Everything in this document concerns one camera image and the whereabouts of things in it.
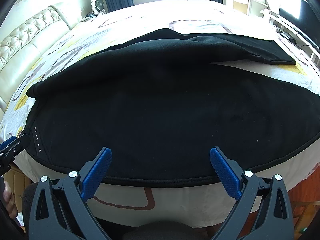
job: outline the white box fan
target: white box fan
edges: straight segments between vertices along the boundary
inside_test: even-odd
[[[103,0],[91,0],[92,5],[92,13],[93,14],[105,14],[106,11],[104,9],[104,2]]]

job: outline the metal pivot bolt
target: metal pivot bolt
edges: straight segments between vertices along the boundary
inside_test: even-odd
[[[245,171],[244,174],[247,177],[252,177],[253,176],[253,172],[252,171]]]
[[[40,180],[41,180],[41,182],[45,182],[45,181],[47,181],[47,179],[48,179],[47,176],[42,176]]]
[[[72,171],[69,173],[70,178],[75,178],[77,175],[78,175],[78,172],[76,172],[76,171]]]
[[[275,175],[275,179],[276,179],[276,180],[281,180],[281,179],[282,179],[282,177],[281,177],[281,175],[276,174],[276,175]]]

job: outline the television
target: television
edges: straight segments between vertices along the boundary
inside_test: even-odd
[[[319,49],[320,22],[306,1],[282,0],[279,15],[295,25],[296,31],[307,36],[309,42]]]

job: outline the finger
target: finger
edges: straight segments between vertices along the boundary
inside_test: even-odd
[[[11,195],[11,198],[10,198],[10,201],[9,203],[7,204],[6,206],[6,210],[7,212],[10,214],[13,210],[13,208],[15,207],[15,204],[14,204],[14,195],[12,194]]]
[[[6,182],[6,181],[4,182],[4,185],[5,185],[5,187],[4,187],[4,191],[3,191],[3,199],[8,204],[11,199],[11,194],[12,194],[11,188],[10,188],[8,182]]]
[[[14,218],[16,218],[17,216],[18,216],[18,209],[17,209],[17,206],[14,205],[14,208],[13,208],[12,212],[9,214],[9,217],[10,217],[11,219],[14,219]]]

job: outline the cream leather headboard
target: cream leather headboard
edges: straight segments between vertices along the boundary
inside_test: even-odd
[[[72,5],[52,5],[26,20],[0,43],[0,122],[33,65],[80,20],[81,12],[72,10]]]

